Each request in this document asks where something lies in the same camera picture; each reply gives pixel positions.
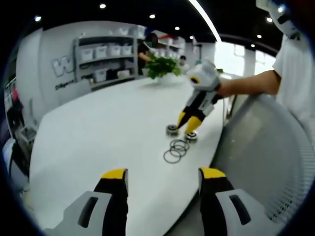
chair backrest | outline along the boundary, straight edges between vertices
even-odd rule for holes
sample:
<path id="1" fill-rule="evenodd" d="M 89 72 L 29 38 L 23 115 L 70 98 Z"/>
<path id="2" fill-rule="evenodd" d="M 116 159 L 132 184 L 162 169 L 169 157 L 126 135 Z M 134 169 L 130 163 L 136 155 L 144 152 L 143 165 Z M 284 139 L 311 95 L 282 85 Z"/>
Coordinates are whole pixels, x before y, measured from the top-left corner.
<path id="1" fill-rule="evenodd" d="M 286 108 L 250 96 L 223 129 L 213 167 L 262 203 L 269 219 L 286 223 L 313 182 L 315 154 Z"/>

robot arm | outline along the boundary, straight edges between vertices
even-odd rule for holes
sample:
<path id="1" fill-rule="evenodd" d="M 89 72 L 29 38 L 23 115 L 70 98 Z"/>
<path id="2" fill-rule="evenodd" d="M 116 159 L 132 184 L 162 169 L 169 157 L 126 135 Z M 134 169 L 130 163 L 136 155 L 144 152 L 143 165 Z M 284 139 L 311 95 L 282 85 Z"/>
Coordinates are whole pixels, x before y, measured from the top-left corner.
<path id="1" fill-rule="evenodd" d="M 194 87 L 194 91 L 181 112 L 177 123 L 179 129 L 188 122 L 185 130 L 186 134 L 199 127 L 204 118 L 214 109 L 214 104 L 219 99 L 216 89 L 220 86 L 217 69 L 208 59 L 189 71 L 187 76 Z"/>

white storage box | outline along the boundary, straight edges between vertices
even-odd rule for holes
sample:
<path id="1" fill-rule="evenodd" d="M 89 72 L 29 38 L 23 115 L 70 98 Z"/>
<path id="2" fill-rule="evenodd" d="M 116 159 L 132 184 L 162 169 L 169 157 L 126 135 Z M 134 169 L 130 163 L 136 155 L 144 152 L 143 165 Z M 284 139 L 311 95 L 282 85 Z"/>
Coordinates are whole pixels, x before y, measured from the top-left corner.
<path id="1" fill-rule="evenodd" d="M 160 49 L 159 50 L 159 56 L 162 57 L 162 58 L 165 57 L 165 49 Z"/>
<path id="2" fill-rule="evenodd" d="M 107 72 L 107 69 L 96 70 L 94 72 L 95 82 L 99 83 L 99 82 L 105 81 L 106 80 L 106 72 Z"/>
<path id="3" fill-rule="evenodd" d="M 119 45 L 111 45 L 109 46 L 110 55 L 113 57 L 118 57 L 121 55 L 122 47 Z"/>
<path id="4" fill-rule="evenodd" d="M 129 70 L 118 71 L 117 72 L 117 76 L 118 76 L 119 79 L 129 77 L 130 76 L 130 71 Z"/>
<path id="5" fill-rule="evenodd" d="M 132 54 L 132 46 L 122 46 L 122 55 L 123 56 L 130 56 Z"/>
<path id="6" fill-rule="evenodd" d="M 107 46 L 101 46 L 95 48 L 95 56 L 97 59 L 107 57 Z"/>
<path id="7" fill-rule="evenodd" d="M 129 27 L 119 27 L 118 30 L 117 30 L 117 34 L 118 35 L 128 35 L 128 32 L 129 32 Z"/>
<path id="8" fill-rule="evenodd" d="M 144 38 L 145 31 L 146 31 L 146 28 L 144 26 L 138 26 L 137 27 L 137 32 L 138 32 L 137 37 Z"/>
<path id="9" fill-rule="evenodd" d="M 93 48 L 81 49 L 82 62 L 93 60 Z"/>
<path id="10" fill-rule="evenodd" d="M 172 44 L 173 44 L 173 41 L 174 41 L 174 40 L 173 40 L 172 38 L 169 38 L 169 39 L 168 39 L 168 44 L 169 44 L 169 45 L 172 45 Z"/>

white wall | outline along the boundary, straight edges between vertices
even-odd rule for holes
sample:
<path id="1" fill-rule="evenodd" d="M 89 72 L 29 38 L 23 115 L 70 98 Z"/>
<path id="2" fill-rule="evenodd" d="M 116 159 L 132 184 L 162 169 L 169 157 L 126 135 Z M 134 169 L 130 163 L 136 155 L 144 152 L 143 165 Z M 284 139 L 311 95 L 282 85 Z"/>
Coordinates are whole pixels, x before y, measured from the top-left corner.
<path id="1" fill-rule="evenodd" d="M 30 121 L 31 99 L 33 99 L 33 115 L 37 121 L 40 121 L 46 113 L 40 89 L 38 65 L 42 33 L 42 29 L 39 29 L 22 40 L 16 60 L 16 89 L 24 105 L 23 115 L 26 123 Z"/>
<path id="2" fill-rule="evenodd" d="M 19 46 L 16 63 L 17 91 L 24 105 L 25 119 L 29 119 L 29 102 L 33 99 L 33 113 L 37 121 L 49 111 L 78 97 L 72 84 L 64 89 L 55 90 L 55 86 L 74 79 L 73 40 L 84 34 L 84 37 L 106 36 L 121 26 L 131 24 L 89 21 L 78 22 L 43 31 L 33 32 L 24 38 Z M 63 71 L 56 75 L 53 61 L 62 65 Z"/>

black ceiling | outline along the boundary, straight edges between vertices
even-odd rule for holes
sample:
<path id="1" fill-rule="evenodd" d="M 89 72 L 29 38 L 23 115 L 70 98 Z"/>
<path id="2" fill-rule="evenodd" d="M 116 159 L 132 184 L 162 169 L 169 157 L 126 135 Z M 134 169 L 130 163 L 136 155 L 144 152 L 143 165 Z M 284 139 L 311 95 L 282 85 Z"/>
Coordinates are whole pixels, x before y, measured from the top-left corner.
<path id="1" fill-rule="evenodd" d="M 31 0 L 19 5 L 15 15 L 15 33 L 22 28 L 28 34 L 40 27 L 49 29 L 71 22 L 106 20 L 144 25 L 169 34 L 184 37 L 194 35 L 198 42 L 215 39 L 205 21 L 188 0 Z M 280 48 L 282 34 L 273 23 L 268 23 L 268 13 L 255 6 L 255 0 L 198 0 L 209 15 L 223 41 L 249 47 L 262 43 L 276 50 Z M 106 4 L 100 9 L 100 3 Z M 42 16 L 40 23 L 34 15 Z"/>

